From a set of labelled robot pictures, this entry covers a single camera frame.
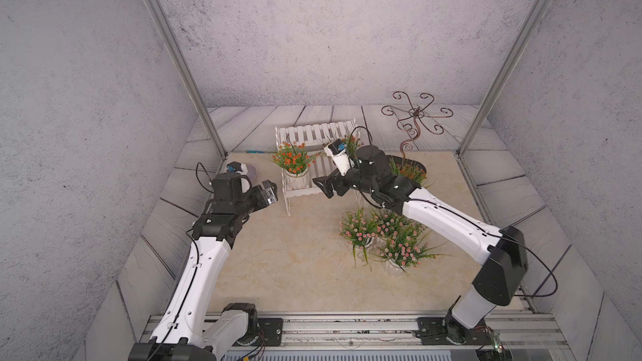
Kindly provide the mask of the white wooden slatted rack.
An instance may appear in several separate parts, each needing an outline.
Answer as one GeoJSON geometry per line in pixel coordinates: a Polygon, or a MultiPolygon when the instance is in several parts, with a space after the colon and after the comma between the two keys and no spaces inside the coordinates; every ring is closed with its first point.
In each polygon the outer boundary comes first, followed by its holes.
{"type": "Polygon", "coordinates": [[[287,145],[289,149],[305,150],[309,156],[309,166],[304,173],[295,175],[290,171],[293,167],[282,168],[283,198],[288,216],[292,214],[293,198],[322,193],[314,184],[314,178],[329,175],[336,169],[334,162],[324,153],[324,147],[335,140],[347,138],[354,127],[355,119],[275,128],[278,148],[287,145]]]}

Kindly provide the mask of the pink flower potted plant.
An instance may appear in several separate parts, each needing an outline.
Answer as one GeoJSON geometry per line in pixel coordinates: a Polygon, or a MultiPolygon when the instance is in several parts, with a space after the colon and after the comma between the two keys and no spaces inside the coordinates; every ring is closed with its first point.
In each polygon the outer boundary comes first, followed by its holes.
{"type": "Polygon", "coordinates": [[[341,220],[339,235],[350,245],[354,260],[368,265],[369,248],[379,237],[374,217],[363,207],[347,212],[341,220]]]}
{"type": "Polygon", "coordinates": [[[392,276],[408,275],[409,271],[418,268],[426,260],[436,260],[443,254],[436,252],[441,244],[431,246],[431,233],[401,233],[386,239],[376,250],[376,260],[392,276]]]}
{"type": "Polygon", "coordinates": [[[393,237],[412,224],[410,219],[386,209],[376,210],[371,217],[377,235],[385,239],[393,237]]]}

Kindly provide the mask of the pink flower potted plant back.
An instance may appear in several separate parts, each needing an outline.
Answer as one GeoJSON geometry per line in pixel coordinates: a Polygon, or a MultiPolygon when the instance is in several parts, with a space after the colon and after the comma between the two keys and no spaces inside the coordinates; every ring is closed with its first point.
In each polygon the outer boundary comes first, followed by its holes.
{"type": "Polygon", "coordinates": [[[377,235],[385,239],[393,237],[412,224],[410,219],[386,209],[376,210],[371,217],[377,235]]]}

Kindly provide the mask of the orange flower potted plant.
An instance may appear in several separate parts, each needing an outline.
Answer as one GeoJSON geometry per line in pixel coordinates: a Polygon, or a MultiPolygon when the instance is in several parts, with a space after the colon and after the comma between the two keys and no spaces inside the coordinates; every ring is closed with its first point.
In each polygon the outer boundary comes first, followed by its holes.
{"type": "Polygon", "coordinates": [[[310,168],[318,155],[318,152],[309,153],[305,144],[283,141],[272,155],[272,163],[282,169],[285,187],[292,191],[303,190],[311,185],[310,168]]]}

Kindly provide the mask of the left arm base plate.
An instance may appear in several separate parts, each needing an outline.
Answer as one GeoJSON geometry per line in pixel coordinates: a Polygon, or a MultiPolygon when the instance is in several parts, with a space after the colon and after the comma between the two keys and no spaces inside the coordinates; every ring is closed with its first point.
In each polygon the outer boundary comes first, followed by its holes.
{"type": "Polygon", "coordinates": [[[281,318],[253,318],[236,345],[241,347],[279,347],[282,344],[284,320],[281,318]]]}

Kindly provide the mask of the pink flower potted plant front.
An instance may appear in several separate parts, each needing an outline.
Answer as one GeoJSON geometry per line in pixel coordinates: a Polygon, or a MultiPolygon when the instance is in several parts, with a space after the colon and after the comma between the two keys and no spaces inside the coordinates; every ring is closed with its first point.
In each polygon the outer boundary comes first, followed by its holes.
{"type": "Polygon", "coordinates": [[[436,252],[441,244],[431,246],[431,233],[401,233],[386,239],[376,250],[376,260],[392,276],[408,275],[409,271],[418,268],[426,260],[436,260],[443,254],[436,252]]]}

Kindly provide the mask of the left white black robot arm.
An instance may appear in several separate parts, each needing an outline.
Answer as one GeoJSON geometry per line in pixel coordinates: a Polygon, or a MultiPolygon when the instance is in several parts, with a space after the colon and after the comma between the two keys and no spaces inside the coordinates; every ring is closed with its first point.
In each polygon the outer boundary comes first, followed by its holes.
{"type": "Polygon", "coordinates": [[[252,184],[233,162],[210,182],[211,196],[188,230],[187,263],[162,320],[145,343],[133,345],[130,360],[221,360],[240,343],[259,335],[254,304],[229,304],[209,328],[204,326],[222,267],[252,213],[278,201],[278,187],[252,184]]]}

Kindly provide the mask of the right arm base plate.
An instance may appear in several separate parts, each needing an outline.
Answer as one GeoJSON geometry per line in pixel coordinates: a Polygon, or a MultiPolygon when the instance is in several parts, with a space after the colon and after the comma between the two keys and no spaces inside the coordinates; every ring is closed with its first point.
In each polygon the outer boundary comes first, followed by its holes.
{"type": "Polygon", "coordinates": [[[493,345],[492,330],[486,325],[486,321],[480,322],[472,329],[466,329],[454,319],[443,318],[419,318],[416,320],[417,329],[414,336],[421,341],[422,345],[472,345],[486,346],[493,345]]]}

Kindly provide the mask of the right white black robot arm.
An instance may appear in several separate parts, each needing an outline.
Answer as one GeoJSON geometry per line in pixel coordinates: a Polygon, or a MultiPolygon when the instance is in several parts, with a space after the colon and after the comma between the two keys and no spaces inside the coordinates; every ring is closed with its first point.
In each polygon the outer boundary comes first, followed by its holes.
{"type": "Polygon", "coordinates": [[[510,304],[528,271],[528,258],[535,254],[520,230],[479,221],[441,201],[420,183],[394,174],[390,157],[374,145],[349,155],[346,144],[335,140],[324,152],[336,168],[328,176],[315,178],[314,184],[326,197],[355,190],[394,221],[404,217],[432,229],[480,265],[471,287],[442,321],[448,342],[465,344],[493,309],[510,304]]]}

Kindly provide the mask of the red flower potted plant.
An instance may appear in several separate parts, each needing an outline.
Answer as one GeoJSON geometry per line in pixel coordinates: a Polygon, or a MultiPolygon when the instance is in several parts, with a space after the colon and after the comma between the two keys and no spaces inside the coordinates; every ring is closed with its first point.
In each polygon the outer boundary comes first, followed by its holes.
{"type": "Polygon", "coordinates": [[[342,141],[345,144],[346,153],[350,158],[354,158],[356,155],[356,151],[359,150],[359,148],[363,145],[358,134],[346,135],[342,139],[342,141]]]}

